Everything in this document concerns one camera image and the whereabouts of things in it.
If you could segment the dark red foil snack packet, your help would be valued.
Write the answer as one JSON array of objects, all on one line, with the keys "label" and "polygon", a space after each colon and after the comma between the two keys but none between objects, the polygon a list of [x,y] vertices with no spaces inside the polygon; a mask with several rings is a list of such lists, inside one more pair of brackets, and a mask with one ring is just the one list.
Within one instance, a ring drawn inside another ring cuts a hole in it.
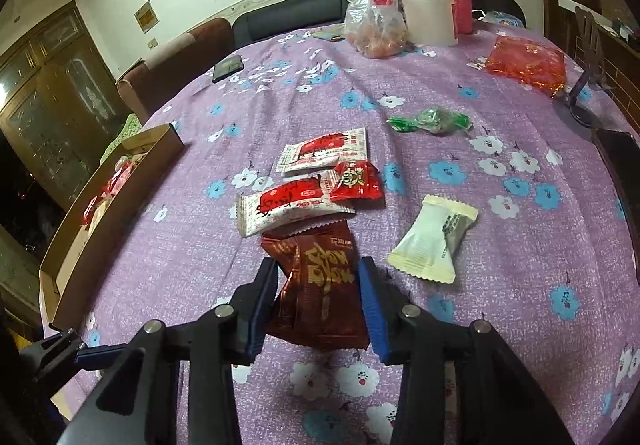
[{"label": "dark red foil snack packet", "polygon": [[285,275],[267,332],[320,351],[367,349],[352,232],[344,221],[286,238],[265,237],[262,249]]}]

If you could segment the cream white snack packet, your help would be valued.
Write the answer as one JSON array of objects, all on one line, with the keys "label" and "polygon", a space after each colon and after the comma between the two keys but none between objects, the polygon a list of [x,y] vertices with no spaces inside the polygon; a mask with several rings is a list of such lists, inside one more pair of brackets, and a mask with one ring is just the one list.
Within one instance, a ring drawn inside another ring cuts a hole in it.
[{"label": "cream white snack packet", "polygon": [[412,277],[450,285],[456,279],[454,254],[477,217],[475,207],[425,195],[416,220],[386,261]]}]

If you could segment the white red snack packet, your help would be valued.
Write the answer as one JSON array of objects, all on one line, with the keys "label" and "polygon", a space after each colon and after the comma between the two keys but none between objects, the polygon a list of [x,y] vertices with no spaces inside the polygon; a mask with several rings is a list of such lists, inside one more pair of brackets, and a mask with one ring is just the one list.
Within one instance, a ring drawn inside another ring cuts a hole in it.
[{"label": "white red snack packet", "polygon": [[354,213],[348,200],[334,202],[330,198],[336,184],[336,174],[323,171],[239,196],[235,205],[240,235],[246,238],[303,220]]},{"label": "white red snack packet", "polygon": [[341,161],[367,159],[366,129],[356,128],[286,145],[278,159],[276,171],[281,176],[292,176],[303,171],[333,168]]}]

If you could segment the small red snack packet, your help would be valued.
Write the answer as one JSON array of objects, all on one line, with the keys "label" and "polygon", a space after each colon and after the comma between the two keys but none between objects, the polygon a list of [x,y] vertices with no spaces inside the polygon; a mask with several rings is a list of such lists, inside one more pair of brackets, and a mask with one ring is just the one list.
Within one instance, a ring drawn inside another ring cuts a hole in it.
[{"label": "small red snack packet", "polygon": [[378,169],[369,160],[341,161],[334,171],[338,180],[330,193],[332,202],[378,200],[383,197]]}]

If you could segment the green candy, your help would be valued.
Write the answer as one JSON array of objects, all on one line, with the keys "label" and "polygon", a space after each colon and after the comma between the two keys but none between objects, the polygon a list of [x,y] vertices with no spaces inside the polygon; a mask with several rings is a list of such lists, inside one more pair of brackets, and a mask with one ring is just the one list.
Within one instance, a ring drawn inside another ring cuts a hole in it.
[{"label": "green candy", "polygon": [[426,131],[434,135],[446,135],[473,129],[473,122],[468,115],[440,107],[425,109],[412,117],[388,118],[386,122],[400,133]]}]

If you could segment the purple floral tablecloth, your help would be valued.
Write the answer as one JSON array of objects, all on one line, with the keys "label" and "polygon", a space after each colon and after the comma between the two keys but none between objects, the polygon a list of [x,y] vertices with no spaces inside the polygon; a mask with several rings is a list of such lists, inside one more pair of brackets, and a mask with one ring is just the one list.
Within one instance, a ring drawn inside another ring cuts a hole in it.
[{"label": "purple floral tablecloth", "polygon": [[627,216],[597,147],[539,91],[477,69],[503,29],[453,48],[369,60],[307,31],[244,46],[221,82],[199,58],[149,126],[184,150],[134,206],[79,331],[130,338],[151,317],[190,321],[264,257],[235,202],[285,186],[283,148],[363,128],[384,198],[348,221],[355,245],[439,321],[486,319],[544,389],[578,444],[636,425],[639,284]]}]

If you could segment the flat cardboard box tray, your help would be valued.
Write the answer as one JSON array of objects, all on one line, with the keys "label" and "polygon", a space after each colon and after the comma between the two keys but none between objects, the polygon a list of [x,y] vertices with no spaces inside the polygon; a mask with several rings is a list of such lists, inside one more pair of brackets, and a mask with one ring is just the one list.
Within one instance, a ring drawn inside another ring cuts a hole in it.
[{"label": "flat cardboard box tray", "polygon": [[39,266],[41,312],[55,330],[77,330],[129,223],[182,153],[172,124],[118,144],[66,212]]}]

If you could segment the green blanket on bed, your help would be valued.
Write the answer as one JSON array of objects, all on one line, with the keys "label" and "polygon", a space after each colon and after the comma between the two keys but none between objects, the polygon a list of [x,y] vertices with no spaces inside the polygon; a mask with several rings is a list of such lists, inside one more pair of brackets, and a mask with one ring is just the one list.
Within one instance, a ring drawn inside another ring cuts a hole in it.
[{"label": "green blanket on bed", "polygon": [[131,138],[140,132],[142,128],[142,124],[136,114],[129,114],[126,118],[124,125],[122,126],[122,130],[116,135],[116,138],[107,145],[104,150],[103,155],[100,158],[100,164],[103,165],[104,161],[111,156],[111,153],[116,150],[117,146],[126,139]]}]

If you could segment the black smartphone on table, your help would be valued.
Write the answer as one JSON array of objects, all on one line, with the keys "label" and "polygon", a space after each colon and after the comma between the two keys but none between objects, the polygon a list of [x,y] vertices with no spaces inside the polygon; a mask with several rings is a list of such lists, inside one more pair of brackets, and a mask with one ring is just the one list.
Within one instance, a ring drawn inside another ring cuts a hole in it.
[{"label": "black smartphone on table", "polygon": [[220,61],[214,66],[212,81],[213,83],[224,81],[237,72],[242,72],[244,69],[244,63],[242,57],[239,55],[233,55]]}]

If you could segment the black phone stand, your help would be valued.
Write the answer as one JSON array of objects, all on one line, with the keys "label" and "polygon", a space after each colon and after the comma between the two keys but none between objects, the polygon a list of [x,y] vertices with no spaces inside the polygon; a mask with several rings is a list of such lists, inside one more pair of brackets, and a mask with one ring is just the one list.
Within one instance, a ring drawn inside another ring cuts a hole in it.
[{"label": "black phone stand", "polygon": [[602,127],[602,122],[586,106],[579,104],[580,93],[587,84],[605,85],[604,53],[596,20],[589,10],[580,6],[575,8],[575,18],[582,52],[584,52],[584,68],[570,90],[561,89],[553,96],[553,110],[556,116],[570,131],[581,139],[590,141],[594,128]]}]

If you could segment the clear plastic bag with food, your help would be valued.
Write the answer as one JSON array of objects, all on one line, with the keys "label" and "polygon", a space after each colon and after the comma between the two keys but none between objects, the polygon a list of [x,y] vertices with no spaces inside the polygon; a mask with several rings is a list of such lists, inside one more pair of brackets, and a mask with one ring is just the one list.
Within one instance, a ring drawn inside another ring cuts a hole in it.
[{"label": "clear plastic bag with food", "polygon": [[367,58],[387,58],[408,44],[400,0],[346,0],[343,35]]}]

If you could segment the red foil gift bag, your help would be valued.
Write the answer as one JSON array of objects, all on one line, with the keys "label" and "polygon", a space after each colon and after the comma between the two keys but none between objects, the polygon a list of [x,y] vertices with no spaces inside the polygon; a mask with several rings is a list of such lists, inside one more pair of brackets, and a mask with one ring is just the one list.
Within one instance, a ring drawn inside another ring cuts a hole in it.
[{"label": "red foil gift bag", "polygon": [[518,80],[553,98],[566,84],[564,53],[547,43],[498,36],[485,68],[493,75]]}]

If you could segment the white plastic jar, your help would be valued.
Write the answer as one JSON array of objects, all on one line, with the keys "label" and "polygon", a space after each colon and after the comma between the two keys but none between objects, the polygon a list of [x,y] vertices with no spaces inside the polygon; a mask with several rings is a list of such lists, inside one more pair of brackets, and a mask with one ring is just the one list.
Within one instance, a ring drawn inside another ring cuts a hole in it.
[{"label": "white plastic jar", "polygon": [[454,46],[458,42],[454,0],[401,0],[409,40],[422,46]]}]

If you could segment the black leather sofa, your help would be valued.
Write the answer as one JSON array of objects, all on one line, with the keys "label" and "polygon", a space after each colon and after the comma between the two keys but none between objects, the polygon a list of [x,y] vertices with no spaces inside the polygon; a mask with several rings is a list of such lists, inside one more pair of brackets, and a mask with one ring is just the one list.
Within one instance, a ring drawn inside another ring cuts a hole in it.
[{"label": "black leather sofa", "polygon": [[341,23],[346,0],[285,0],[240,15],[233,23],[235,49],[302,28]]}]

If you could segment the small wall plaque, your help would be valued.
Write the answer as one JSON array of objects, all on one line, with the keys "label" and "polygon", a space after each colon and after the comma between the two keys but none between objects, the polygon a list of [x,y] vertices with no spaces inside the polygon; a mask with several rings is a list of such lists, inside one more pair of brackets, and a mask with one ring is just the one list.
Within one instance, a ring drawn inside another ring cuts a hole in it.
[{"label": "small wall plaque", "polygon": [[134,18],[144,34],[158,24],[158,18],[149,1],[134,13]]}]

